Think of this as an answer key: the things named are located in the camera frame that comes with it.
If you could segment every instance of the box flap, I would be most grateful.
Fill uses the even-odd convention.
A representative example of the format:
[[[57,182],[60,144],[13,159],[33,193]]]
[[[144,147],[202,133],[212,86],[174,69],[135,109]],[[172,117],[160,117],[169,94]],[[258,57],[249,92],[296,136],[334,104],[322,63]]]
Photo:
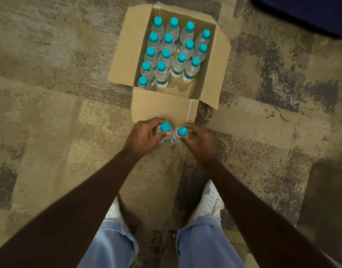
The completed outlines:
[[[161,8],[161,9],[164,9],[164,10],[172,12],[172,13],[187,15],[187,16],[190,16],[192,18],[195,18],[195,19],[198,19],[201,21],[216,24],[216,21],[214,20],[214,18],[211,15],[203,14],[203,13],[200,13],[197,11],[188,10],[188,9],[181,8],[178,6],[169,6],[167,4],[157,2],[156,4],[154,4],[154,8],[156,8],[156,9]]]
[[[131,6],[127,9],[109,73],[109,81],[129,86],[134,85],[138,57],[151,11],[151,4]]]
[[[230,50],[231,45],[228,39],[217,26],[200,98],[201,101],[215,109],[218,109],[219,94],[221,93]]]
[[[198,101],[179,96],[133,88],[131,102],[132,121],[147,120],[153,117],[167,119],[173,127],[183,122],[194,122]]]

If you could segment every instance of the teal bottle cap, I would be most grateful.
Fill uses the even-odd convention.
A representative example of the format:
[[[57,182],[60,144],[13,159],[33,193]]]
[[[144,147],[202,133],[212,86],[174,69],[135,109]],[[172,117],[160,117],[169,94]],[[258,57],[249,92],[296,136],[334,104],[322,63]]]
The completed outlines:
[[[211,32],[208,29],[205,29],[202,33],[202,37],[204,39],[209,39],[210,36],[211,36]]]
[[[160,17],[155,17],[153,23],[157,28],[160,28],[162,26],[162,19]]]
[[[187,22],[186,24],[186,32],[187,33],[192,33],[193,30],[195,29],[195,24],[191,21]]]
[[[143,69],[144,71],[150,71],[150,69],[151,69],[150,63],[147,62],[147,61],[143,62],[143,63],[142,63],[142,69]]]
[[[164,62],[159,62],[157,64],[157,68],[158,68],[159,71],[164,71],[166,69],[166,65],[165,65]]]
[[[166,34],[165,35],[165,42],[166,44],[171,44],[173,40],[173,36],[171,34]]]
[[[178,26],[178,19],[175,18],[175,17],[171,18],[171,20],[170,20],[170,26],[171,26],[171,28],[173,28],[173,29],[177,28],[177,26]]]
[[[187,42],[186,42],[186,49],[187,50],[191,50],[191,49],[193,49],[193,46],[194,46],[195,44],[193,43],[193,41],[192,40],[187,40]]]
[[[207,45],[206,44],[201,44],[200,45],[200,52],[205,52],[207,51]]]
[[[163,58],[169,59],[170,56],[171,56],[171,52],[170,52],[169,49],[164,49],[164,50],[162,51],[162,57],[163,57]]]
[[[198,57],[195,57],[192,59],[192,66],[197,67],[200,64],[200,59]]]
[[[186,127],[180,127],[177,131],[179,136],[186,136],[188,134],[188,130]]]
[[[147,78],[146,78],[145,76],[141,76],[141,77],[139,78],[139,83],[140,83],[140,85],[142,85],[142,86],[146,86],[146,85],[147,85]]]
[[[168,122],[164,122],[161,124],[161,131],[170,131],[171,125]]]
[[[186,55],[184,53],[180,53],[177,57],[178,62],[183,63],[186,61]]]
[[[148,57],[154,57],[155,56],[155,49],[153,47],[148,47],[146,49],[146,54]]]
[[[152,33],[150,34],[150,41],[151,41],[152,43],[156,43],[156,42],[157,42],[157,39],[158,39],[157,34],[156,34],[155,32],[152,32]]]

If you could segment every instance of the hand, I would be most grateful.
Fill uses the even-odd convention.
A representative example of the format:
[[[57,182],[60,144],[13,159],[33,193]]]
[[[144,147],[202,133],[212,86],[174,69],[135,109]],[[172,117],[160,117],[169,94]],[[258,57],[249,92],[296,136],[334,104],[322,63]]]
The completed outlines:
[[[138,121],[127,137],[124,149],[133,151],[137,159],[141,159],[152,148],[154,148],[162,138],[171,135],[170,132],[161,131],[155,136],[152,136],[151,130],[163,122],[167,122],[167,120],[160,117],[154,117],[153,119],[145,121]]]
[[[201,164],[218,160],[216,145],[211,131],[194,123],[184,123],[181,126],[192,129],[192,133],[197,134],[198,139],[195,142],[185,136],[177,136],[177,139],[181,140],[189,148]]]

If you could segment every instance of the dark blue object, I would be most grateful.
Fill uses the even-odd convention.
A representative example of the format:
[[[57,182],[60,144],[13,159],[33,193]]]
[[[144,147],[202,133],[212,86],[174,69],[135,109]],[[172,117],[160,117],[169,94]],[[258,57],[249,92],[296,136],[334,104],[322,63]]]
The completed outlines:
[[[259,0],[265,5],[342,37],[342,0]]]

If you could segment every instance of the left hand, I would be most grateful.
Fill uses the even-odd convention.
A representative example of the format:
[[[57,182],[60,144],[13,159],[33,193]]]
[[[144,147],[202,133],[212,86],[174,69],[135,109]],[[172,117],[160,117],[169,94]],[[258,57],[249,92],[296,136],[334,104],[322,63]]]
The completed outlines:
[[[127,137],[124,149],[133,151],[137,156],[137,159],[141,159],[144,155],[149,153],[162,138],[171,135],[170,132],[161,131],[155,136],[152,136],[151,130],[163,122],[167,122],[167,120],[161,117],[138,121]]]

